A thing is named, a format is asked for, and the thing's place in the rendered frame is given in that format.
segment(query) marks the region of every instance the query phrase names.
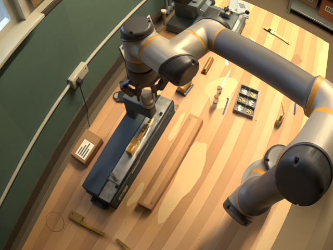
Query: white conduit pipe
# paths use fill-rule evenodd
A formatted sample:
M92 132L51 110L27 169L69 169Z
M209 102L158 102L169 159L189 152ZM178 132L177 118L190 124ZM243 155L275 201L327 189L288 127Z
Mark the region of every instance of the white conduit pipe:
M134 13L136 12L141 6L142 4L144 4L147 0L142 0L111 32L110 34L108 34L108 36L97 46L97 48L94 50L94 52L90 55L90 57L86 60L86 64L90 63L90 61L94 58L94 56L97 54L97 52L104 46L104 44L106 44L106 42L116 33L117 30L119 30L119 28L123 25L123 23ZM57 106L59 105L60 101L62 100L62 98L65 96L65 94L67 93L67 91L70 88L70 84L68 83L66 88L63 90L63 92L61 93L61 95L58 97L57 101L53 104L51 110L48 112L47 116L45 117L45 119L43 120L42 124L40 125L40 127L38 128L37 132L35 133L35 136L33 137L33 139L31 140L28 148L25 150L19 164L17 165L13 175L11 176L9 183L7 184L1 198L0 198L0 207L2 206L12 184L14 183L14 180L17 176L17 174L19 173L25 159L27 158L30 150L32 149L32 146L35 144L38 136L40 136L43 128L45 127L46 123L48 122L49 118L51 117L51 115L53 114L54 110L57 108Z

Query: parts tray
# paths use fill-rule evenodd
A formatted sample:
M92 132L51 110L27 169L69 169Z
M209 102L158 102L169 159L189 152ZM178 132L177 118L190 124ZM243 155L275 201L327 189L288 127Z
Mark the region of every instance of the parts tray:
M241 84L234 112L253 118L259 91Z

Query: green wall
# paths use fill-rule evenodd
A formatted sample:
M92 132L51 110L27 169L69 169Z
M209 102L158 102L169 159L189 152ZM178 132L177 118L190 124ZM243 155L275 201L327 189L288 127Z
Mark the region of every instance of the green wall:
M0 69L0 194L69 75L139 2L63 0ZM163 3L148 0L134 16L153 16ZM120 44L117 31L89 63L85 97L119 55ZM0 248L82 102L80 90L70 89L30 151L0 208Z

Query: lathe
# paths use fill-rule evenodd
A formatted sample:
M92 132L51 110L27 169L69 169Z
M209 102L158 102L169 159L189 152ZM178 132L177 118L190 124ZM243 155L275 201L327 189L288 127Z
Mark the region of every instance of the lathe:
M175 86L191 82L199 70L198 59L210 51L286 95L309 118L287 146L271 147L262 160L247 168L239 187L224 202L226 211L241 225L248 226L282 199L310 206L328 190L333 167L333 84L327 79L314 77L233 32L216 15L201 19L170 40L159 35L147 18L133 17L121 27L121 40L128 80L120 86L125 92L127 116L110 139L122 143L106 146L103 154L110 157L104 162L98 159L83 184L94 196L94 202L102 207L118 206L174 114L173 101L158 96L157 91L168 82ZM145 141L130 156L125 148L150 118L154 120L143 137Z

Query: black power cord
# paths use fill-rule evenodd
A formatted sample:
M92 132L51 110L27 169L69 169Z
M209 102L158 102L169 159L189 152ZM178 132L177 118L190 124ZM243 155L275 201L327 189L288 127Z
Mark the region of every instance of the black power cord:
M88 125L89 125L89 128L90 128L90 122L89 122L89 116L88 116L88 107L87 107L87 103L85 102L85 98L84 98L84 96L83 96L83 92L82 92L82 89L81 89L81 85L83 84L83 81L82 81L82 79L78 78L78 79L76 80L76 83L77 83L77 85L80 87L81 94L82 94L82 97L83 97L83 101L84 101L85 107L86 107L86 109L87 109L87 119L88 119Z

